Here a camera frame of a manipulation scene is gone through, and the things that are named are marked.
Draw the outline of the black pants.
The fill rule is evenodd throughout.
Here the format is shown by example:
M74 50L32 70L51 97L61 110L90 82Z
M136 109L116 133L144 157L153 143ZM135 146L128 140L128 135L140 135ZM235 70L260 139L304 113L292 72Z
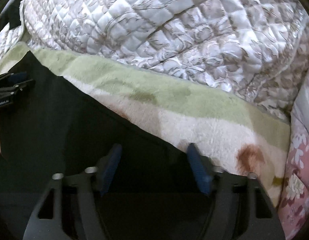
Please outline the black pants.
M201 237L209 198L184 152L54 75L30 52L12 72L26 72L35 86L0 109L0 219L8 228L0 229L0 239L22 239L53 174L79 174L116 144L120 164L98 198L110 238Z

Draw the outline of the pink floral comforter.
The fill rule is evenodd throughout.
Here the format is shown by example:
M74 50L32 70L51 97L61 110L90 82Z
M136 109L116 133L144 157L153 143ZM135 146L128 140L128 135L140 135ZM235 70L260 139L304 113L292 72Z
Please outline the pink floral comforter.
M291 111L291 140L278 208L286 239L309 218L309 69Z

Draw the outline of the white quilted floral bedspread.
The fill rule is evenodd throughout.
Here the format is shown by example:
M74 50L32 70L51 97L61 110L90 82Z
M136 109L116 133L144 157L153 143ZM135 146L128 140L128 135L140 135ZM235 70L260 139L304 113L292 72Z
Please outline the white quilted floral bedspread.
M22 38L231 92L281 119L309 70L299 0L22 0L0 59Z

